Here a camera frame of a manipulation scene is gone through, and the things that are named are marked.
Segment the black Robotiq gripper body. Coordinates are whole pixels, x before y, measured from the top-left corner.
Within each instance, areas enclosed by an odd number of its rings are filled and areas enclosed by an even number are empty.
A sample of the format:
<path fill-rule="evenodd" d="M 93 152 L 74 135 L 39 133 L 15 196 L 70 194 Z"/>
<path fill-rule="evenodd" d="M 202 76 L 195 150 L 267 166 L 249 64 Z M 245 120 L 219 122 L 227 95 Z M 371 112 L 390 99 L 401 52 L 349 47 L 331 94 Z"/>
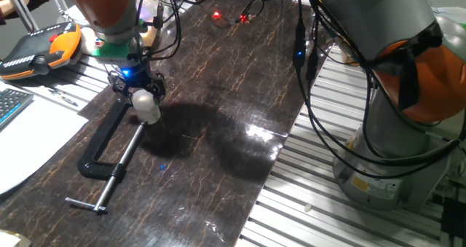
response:
<path fill-rule="evenodd" d="M 112 71 L 118 73 L 119 77 L 125 82 L 127 90 L 130 88 L 140 88 L 148 90 L 151 77 L 146 67 L 138 64 L 131 67 L 113 66 Z"/>

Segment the gripper finger with silver pad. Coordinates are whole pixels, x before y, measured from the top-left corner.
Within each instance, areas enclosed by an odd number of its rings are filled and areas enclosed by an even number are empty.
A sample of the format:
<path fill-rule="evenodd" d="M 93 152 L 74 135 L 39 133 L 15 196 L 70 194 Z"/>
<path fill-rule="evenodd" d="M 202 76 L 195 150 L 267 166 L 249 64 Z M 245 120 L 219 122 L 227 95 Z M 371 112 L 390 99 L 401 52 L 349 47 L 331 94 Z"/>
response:
<path fill-rule="evenodd" d="M 108 74 L 108 83 L 114 93 L 121 96 L 127 96 L 127 86 L 115 71 L 110 71 Z"/>

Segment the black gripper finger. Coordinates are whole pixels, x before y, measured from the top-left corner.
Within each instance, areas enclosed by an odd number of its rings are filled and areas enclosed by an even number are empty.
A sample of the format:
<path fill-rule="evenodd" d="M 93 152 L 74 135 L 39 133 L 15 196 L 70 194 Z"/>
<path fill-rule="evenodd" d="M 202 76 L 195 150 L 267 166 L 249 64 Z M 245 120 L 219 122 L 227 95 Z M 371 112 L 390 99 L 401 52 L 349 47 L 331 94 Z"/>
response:
<path fill-rule="evenodd" d="M 163 74 L 155 74 L 148 85 L 148 91 L 155 101 L 160 103 L 166 96 L 166 81 Z"/>

